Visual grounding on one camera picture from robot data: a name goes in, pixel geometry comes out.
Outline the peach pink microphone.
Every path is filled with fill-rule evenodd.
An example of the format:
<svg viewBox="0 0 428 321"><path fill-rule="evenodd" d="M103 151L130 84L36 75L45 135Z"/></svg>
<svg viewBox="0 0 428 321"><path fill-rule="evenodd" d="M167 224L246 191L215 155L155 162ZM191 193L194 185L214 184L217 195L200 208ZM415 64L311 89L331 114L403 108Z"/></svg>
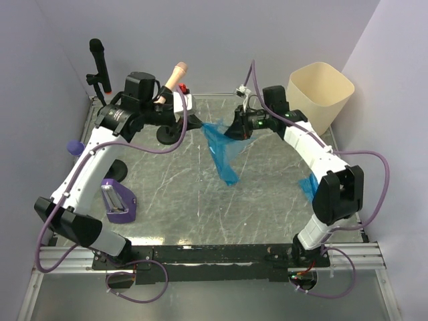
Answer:
<svg viewBox="0 0 428 321"><path fill-rule="evenodd" d="M172 91L176 85L179 84L181 79L187 73L188 66L184 62L179 62L173 69L171 76L167 80L166 84L160 88L159 94L154 100L155 104L164 104L172 94Z"/></svg>

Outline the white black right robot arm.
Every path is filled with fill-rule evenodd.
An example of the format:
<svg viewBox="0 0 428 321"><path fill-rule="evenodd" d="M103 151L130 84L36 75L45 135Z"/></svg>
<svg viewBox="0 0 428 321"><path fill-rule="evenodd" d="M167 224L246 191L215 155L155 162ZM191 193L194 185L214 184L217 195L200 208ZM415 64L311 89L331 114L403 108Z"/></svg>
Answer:
<svg viewBox="0 0 428 321"><path fill-rule="evenodd" d="M269 128L290 145L312 171L310 186L315 188L313 214L303 230L293 238L291 257L299 266L307 266L320 253L322 242L333 229L362 208L364 173L333 154L314 132L300 110L290 110L283 86L263 89L265 108L250 107L251 90L241 85L235 91L243 103L234 112L225 135L233 140L247 140L254 130Z"/></svg>

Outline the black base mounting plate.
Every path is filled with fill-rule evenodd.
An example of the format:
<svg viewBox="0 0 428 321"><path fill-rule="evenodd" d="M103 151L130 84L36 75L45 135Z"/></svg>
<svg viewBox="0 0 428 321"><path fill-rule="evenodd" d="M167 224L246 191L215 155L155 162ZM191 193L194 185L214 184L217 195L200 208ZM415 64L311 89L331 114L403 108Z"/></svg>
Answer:
<svg viewBox="0 0 428 321"><path fill-rule="evenodd" d="M161 263L170 282L208 282L268 280L287 282L289 273L312 268L327 268L330 260L317 251L298 253L290 243L240 245L135 245L131 264L96 253L95 271L134 272L138 285L165 280L164 272L151 261Z"/></svg>

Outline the aluminium rail frame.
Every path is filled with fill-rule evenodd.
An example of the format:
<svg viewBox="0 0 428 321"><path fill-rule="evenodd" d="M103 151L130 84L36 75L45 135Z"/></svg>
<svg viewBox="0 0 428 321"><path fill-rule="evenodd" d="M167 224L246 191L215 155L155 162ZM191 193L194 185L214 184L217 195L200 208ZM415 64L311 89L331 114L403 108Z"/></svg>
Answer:
<svg viewBox="0 0 428 321"><path fill-rule="evenodd" d="M358 270L384 270L386 268L377 243L329 243L327 247L330 248L328 251L329 268L334 271L350 269L346 257L352 260ZM60 260L67 250L69 250L68 247L42 247L39 252L41 266L45 269L50 268ZM103 263L100 268L95 268L95 262L94 253L91 250L77 247L52 272L54 274L104 274L116 271L115 267L108 267L106 263Z"/></svg>

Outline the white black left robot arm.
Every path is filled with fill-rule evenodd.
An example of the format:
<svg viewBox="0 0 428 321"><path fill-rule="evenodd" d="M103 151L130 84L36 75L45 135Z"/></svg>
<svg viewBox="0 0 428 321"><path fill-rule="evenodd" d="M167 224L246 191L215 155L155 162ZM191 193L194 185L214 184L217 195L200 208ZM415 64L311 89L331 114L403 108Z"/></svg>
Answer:
<svg viewBox="0 0 428 321"><path fill-rule="evenodd" d="M64 182L50 197L39 197L35 202L34 209L43 220L35 251L39 271L49 272L40 263L42 239L48 229L75 245L108 254L108 261L118 269L130 265L131 241L89 215L92 199L121 148L129 147L144 125L172 127L177 123L176 113L182 110L182 131L187 131L190 100L179 88L186 72L187 65L178 63L164 86L156 86L152 74L133 72L126 77L124 90L101 107L90 139Z"/></svg>

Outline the purple microphone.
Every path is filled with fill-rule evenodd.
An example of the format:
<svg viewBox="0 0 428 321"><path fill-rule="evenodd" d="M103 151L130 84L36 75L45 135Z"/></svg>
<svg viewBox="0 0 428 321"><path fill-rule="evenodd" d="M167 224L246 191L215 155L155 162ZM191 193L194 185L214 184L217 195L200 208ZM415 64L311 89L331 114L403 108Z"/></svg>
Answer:
<svg viewBox="0 0 428 321"><path fill-rule="evenodd" d="M85 149L85 145L79 140L71 140L67 143L66 148L72 156L80 156Z"/></svg>

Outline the purple wedge holder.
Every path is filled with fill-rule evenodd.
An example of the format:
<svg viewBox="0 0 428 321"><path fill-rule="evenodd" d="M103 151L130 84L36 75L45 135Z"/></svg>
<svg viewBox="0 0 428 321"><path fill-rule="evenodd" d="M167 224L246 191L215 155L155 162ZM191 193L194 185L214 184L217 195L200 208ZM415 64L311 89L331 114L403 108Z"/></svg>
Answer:
<svg viewBox="0 0 428 321"><path fill-rule="evenodd" d="M126 224L135 221L137 202L130 189L114 179L103 179L101 192L109 222Z"/></svg>

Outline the cream plastic trash bin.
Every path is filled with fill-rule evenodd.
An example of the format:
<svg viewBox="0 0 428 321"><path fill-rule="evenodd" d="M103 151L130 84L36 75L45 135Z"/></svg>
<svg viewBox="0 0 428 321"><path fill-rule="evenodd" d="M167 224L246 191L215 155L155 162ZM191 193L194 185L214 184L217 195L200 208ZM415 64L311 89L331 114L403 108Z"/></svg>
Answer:
<svg viewBox="0 0 428 321"><path fill-rule="evenodd" d="M290 74L286 98L301 110L317 135L323 135L354 94L354 84L336 68L315 62Z"/></svg>

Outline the blue plastic trash bag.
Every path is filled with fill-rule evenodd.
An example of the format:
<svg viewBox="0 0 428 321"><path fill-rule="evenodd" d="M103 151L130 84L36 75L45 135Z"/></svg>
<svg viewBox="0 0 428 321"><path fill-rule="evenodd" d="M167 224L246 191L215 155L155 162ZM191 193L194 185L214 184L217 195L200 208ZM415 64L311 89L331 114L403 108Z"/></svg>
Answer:
<svg viewBox="0 0 428 321"><path fill-rule="evenodd" d="M229 126L222 119L216 123L205 122L201 127L219 178L227 186L233 186L239 182L239 177L233 170L231 162L255 140L255 137L244 140L230 138L226 135L228 129Z"/></svg>

